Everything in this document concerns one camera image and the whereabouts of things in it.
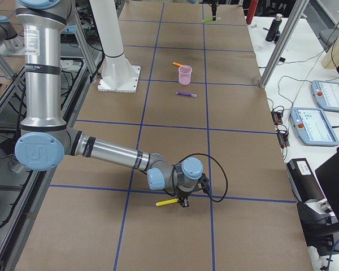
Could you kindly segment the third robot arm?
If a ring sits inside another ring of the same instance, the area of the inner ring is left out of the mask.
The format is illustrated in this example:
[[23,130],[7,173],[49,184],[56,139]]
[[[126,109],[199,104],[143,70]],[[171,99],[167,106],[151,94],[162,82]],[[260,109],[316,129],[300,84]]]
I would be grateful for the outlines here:
[[12,52],[21,49],[24,45],[10,20],[6,16],[0,15],[0,45],[2,43]]

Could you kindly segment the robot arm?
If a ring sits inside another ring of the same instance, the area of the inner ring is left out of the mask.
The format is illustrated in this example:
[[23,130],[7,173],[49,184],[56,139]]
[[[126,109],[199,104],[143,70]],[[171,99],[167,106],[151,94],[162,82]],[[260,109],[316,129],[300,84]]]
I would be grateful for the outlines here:
[[148,154],[69,128],[61,115],[60,35],[74,20],[74,1],[17,1],[16,17],[24,27],[27,113],[15,156],[34,171],[55,168],[66,155],[81,155],[146,173],[151,190],[173,190],[175,201],[188,207],[195,191],[209,191],[203,164],[187,156],[170,165]]
[[208,23],[208,22],[211,22],[211,21],[217,21],[218,18],[216,16],[216,13],[217,13],[217,8],[220,5],[219,1],[217,1],[217,0],[207,0],[207,1],[200,2],[198,0],[187,0],[187,2],[190,3],[190,4],[196,4],[196,3],[208,4],[211,7],[212,17],[210,19],[203,19],[203,22]]

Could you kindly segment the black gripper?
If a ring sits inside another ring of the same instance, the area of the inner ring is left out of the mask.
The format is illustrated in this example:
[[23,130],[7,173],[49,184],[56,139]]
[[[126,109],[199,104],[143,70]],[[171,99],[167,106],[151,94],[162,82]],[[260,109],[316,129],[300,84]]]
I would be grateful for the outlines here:
[[219,5],[218,0],[208,0],[208,4],[210,5],[211,8],[213,8],[213,21],[216,20],[216,8]]
[[191,192],[178,191],[177,192],[178,203],[182,207],[189,207],[189,199],[188,199],[188,197],[190,197],[190,196],[191,196]]

